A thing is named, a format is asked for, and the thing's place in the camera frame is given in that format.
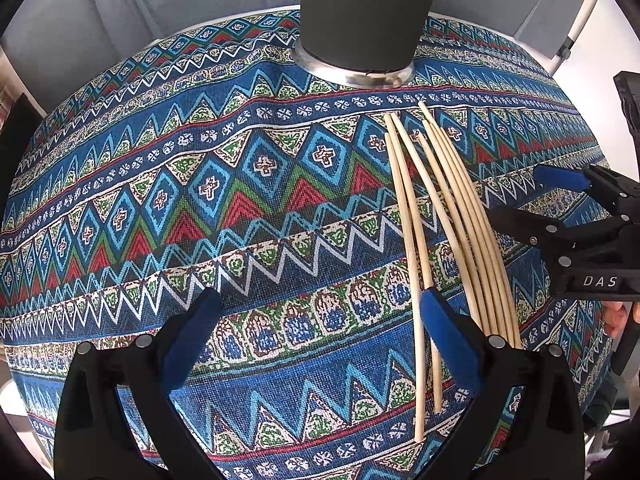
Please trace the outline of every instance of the gray curtain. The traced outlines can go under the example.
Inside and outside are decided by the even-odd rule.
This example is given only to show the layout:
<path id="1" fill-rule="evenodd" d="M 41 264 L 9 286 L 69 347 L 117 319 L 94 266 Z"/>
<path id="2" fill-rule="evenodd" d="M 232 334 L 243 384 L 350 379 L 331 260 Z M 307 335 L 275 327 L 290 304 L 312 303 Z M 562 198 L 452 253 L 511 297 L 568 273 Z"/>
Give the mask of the gray curtain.
<path id="1" fill-rule="evenodd" d="M 582 1 L 434 0 L 432 10 L 515 36 L 552 57 Z M 153 40 L 223 16 L 299 2 L 25 0 L 0 44 L 35 99 L 50 111 Z"/>

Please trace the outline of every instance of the patterned tablecloth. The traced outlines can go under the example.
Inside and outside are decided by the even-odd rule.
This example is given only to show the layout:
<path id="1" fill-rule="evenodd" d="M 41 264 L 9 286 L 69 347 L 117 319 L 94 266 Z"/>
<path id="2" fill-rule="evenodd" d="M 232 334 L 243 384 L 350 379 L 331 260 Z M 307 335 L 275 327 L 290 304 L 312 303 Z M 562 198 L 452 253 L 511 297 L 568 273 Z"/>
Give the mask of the patterned tablecloth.
<path id="1" fill-rule="evenodd" d="M 386 111 L 416 132 L 417 101 L 433 107 L 488 206 L 574 224 L 602 218 L 590 199 L 533 183 L 538 162 L 606 162 L 519 46 L 430 18 L 411 84 L 354 90 L 293 65 L 299 18 L 265 12 L 161 41 L 81 88 L 34 136 L 0 234 L 0 335 L 47 449 L 77 343 L 126 345 L 210 285 L 225 316 L 172 399 L 225 476 L 414 475 L 468 392 L 445 369 L 444 412 L 433 413 L 429 387 L 427 437 L 414 444 L 414 342 Z M 417 177 L 415 189 L 436 284 L 466 308 Z M 599 304 L 550 300 L 538 252 L 500 242 L 524 344 L 562 346 L 584 407 L 610 346 Z M 130 392 L 121 398 L 142 453 L 159 461 Z"/>

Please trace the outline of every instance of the white wall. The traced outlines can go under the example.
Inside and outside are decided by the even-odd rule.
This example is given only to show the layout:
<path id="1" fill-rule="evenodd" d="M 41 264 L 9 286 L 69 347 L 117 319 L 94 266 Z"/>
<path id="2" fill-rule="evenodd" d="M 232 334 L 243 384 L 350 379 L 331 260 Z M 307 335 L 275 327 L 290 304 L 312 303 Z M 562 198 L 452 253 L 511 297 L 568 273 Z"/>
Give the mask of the white wall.
<path id="1" fill-rule="evenodd" d="M 638 180 L 636 150 L 613 83 L 623 70 L 640 73 L 640 40 L 614 0 L 598 0 L 571 57 L 554 77 L 587 121 L 611 168 Z"/>

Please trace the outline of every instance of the blue gripper pad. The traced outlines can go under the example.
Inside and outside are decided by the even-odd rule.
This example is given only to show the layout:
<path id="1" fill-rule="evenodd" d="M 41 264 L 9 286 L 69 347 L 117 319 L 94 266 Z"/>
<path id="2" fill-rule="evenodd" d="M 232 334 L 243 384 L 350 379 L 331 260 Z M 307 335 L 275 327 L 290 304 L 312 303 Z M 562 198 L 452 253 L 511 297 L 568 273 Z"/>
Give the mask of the blue gripper pad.
<path id="1" fill-rule="evenodd" d="M 456 324 L 454 316 L 462 316 L 453 311 L 435 287 L 420 296 L 420 316 L 457 386 L 469 390 L 475 397 L 482 387 L 481 361 L 473 343 Z"/>
<path id="2" fill-rule="evenodd" d="M 161 381 L 166 393 L 180 388 L 222 316 L 222 299 L 205 288 L 186 312 L 187 321 L 162 360 Z"/>
<path id="3" fill-rule="evenodd" d="M 591 186 L 590 181 L 584 176 L 581 170 L 567 170 L 547 164 L 538 164 L 533 168 L 533 178 L 544 186 L 559 187 L 582 193 Z"/>

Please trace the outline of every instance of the black cylinder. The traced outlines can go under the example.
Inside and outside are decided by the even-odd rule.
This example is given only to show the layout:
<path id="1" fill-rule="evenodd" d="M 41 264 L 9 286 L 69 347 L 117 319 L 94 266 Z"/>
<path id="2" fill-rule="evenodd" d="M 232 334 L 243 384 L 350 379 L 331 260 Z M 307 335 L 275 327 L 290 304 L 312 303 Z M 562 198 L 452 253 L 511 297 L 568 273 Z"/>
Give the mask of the black cylinder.
<path id="1" fill-rule="evenodd" d="M 411 63 L 433 0 L 300 0 L 300 41 L 312 56 L 356 72 Z"/>

